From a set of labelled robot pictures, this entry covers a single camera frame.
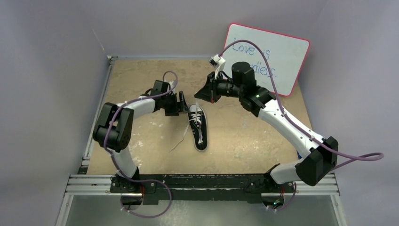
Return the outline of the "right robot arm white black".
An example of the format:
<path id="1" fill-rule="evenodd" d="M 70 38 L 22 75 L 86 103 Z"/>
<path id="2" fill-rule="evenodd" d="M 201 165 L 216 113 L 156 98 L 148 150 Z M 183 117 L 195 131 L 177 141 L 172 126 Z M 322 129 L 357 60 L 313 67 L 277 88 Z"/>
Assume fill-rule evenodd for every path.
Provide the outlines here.
<path id="1" fill-rule="evenodd" d="M 293 181 L 315 186 L 336 166 L 337 154 L 328 149 L 337 151 L 338 141 L 332 136 L 324 138 L 281 108 L 272 92 L 256 84 L 255 72 L 249 63 L 234 63 L 231 70 L 230 79 L 223 79 L 224 72 L 210 73 L 194 97 L 210 103 L 222 96 L 238 98 L 245 110 L 274 127 L 300 154 L 301 159 L 276 164 L 266 172 L 267 190 L 275 192 L 282 184 Z"/>

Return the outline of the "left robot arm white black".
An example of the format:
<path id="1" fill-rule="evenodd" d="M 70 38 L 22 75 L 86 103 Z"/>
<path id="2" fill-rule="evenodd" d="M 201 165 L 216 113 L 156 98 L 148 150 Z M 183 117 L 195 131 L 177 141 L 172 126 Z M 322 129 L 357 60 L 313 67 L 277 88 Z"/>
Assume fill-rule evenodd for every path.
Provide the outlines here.
<path id="1" fill-rule="evenodd" d="M 116 174 L 123 177 L 122 187 L 136 192 L 142 180 L 133 162 L 128 145 L 132 136 L 134 120 L 160 109 L 166 116 L 178 116 L 188 110 L 183 92 L 176 92 L 177 80 L 156 80 L 151 89 L 136 99 L 124 103 L 107 102 L 103 105 L 95 123 L 93 140 L 111 157 Z"/>

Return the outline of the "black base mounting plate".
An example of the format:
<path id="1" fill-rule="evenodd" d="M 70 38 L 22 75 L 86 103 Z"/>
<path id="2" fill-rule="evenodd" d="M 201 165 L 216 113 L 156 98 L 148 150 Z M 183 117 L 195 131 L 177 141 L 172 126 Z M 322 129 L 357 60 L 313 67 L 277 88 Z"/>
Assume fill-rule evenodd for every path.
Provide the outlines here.
<path id="1" fill-rule="evenodd" d="M 278 185 L 261 174 L 141 174 L 129 181 L 111 176 L 110 192 L 138 194 L 145 205 L 159 201 L 246 201 L 282 205 L 284 194 L 294 191 L 292 182 Z"/>

